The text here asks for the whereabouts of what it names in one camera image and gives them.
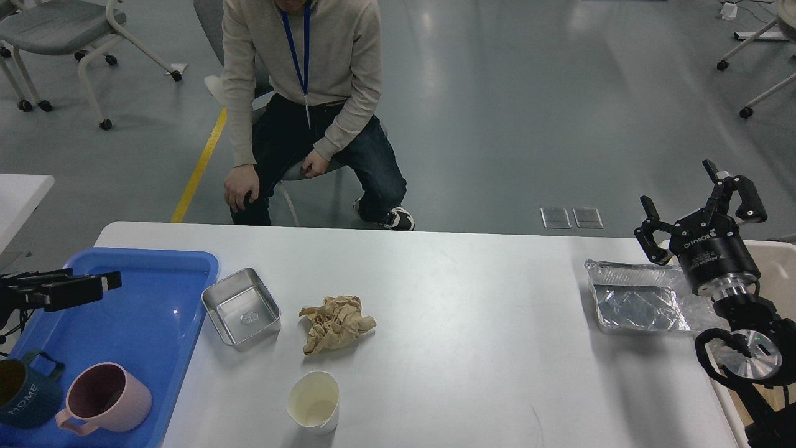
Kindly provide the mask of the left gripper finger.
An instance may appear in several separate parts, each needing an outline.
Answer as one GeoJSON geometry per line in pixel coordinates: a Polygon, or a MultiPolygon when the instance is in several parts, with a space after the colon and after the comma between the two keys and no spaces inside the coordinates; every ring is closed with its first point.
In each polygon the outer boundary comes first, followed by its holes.
{"type": "Polygon", "coordinates": [[[42,289],[74,280],[71,269],[57,269],[47,272],[4,273],[1,277],[2,290],[42,289]]]}
{"type": "Polygon", "coordinates": [[[120,271],[46,281],[46,312],[56,312],[102,300],[103,293],[122,286],[120,271]]]}

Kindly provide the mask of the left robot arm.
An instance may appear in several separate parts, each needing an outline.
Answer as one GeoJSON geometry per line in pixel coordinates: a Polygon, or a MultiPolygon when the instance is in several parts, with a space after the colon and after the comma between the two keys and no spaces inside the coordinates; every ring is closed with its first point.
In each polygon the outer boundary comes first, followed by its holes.
{"type": "Polygon", "coordinates": [[[77,275],[71,268],[46,272],[6,273],[1,280],[4,328],[12,312],[42,309],[58,312],[100,301],[103,293],[122,286],[120,271],[77,275]]]}

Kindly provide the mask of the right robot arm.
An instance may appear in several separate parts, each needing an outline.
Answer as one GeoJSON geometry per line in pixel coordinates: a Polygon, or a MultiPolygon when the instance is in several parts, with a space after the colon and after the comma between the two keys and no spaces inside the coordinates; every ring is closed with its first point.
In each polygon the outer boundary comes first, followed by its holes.
{"type": "Polygon", "coordinates": [[[694,295],[709,297],[729,329],[710,328],[695,338],[697,360],[708,377],[736,392],[751,417],[751,447],[793,447],[794,404],[774,410],[758,391],[788,388],[795,379],[795,329],[760,295],[760,270],[739,233],[740,222],[764,222],[767,213],[754,182],[704,168],[713,192],[704,207],[674,223],[662,221],[651,198],[640,198],[646,219],[634,236],[649,261],[676,258],[694,295]]]}

